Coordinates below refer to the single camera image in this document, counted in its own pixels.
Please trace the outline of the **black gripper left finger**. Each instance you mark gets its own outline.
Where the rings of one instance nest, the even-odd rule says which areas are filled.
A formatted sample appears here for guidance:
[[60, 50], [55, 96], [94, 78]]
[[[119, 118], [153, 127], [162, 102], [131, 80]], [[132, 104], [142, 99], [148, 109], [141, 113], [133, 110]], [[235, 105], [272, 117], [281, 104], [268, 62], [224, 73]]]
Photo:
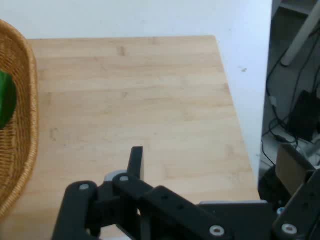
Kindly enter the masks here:
[[133, 240], [229, 240], [231, 228], [166, 187], [142, 180], [143, 148], [131, 149], [127, 170], [97, 186], [70, 184], [52, 234], [54, 240], [97, 240], [116, 226]]

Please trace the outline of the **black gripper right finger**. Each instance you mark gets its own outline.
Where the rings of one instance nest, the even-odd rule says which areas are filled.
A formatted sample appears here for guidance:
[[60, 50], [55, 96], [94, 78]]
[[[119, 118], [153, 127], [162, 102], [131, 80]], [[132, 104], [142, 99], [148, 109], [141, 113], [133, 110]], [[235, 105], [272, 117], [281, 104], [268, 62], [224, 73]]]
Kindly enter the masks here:
[[272, 224], [275, 240], [320, 238], [320, 171], [317, 169], [298, 188]]

